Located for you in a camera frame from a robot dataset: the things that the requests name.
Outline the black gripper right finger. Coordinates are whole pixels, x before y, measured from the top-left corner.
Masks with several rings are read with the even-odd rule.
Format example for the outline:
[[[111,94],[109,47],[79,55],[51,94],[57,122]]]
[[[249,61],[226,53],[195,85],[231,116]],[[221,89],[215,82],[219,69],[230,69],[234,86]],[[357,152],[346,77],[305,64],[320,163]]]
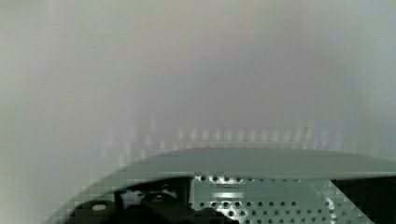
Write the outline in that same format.
[[[395,177],[333,180],[374,224],[396,224]]]

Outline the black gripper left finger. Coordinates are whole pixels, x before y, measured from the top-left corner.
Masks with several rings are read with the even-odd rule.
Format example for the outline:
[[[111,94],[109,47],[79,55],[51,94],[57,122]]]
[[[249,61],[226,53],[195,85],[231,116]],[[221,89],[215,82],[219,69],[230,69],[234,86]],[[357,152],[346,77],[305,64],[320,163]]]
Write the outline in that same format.
[[[124,209],[111,201],[78,205],[66,224],[239,224],[213,208],[194,210],[165,193],[151,193]]]

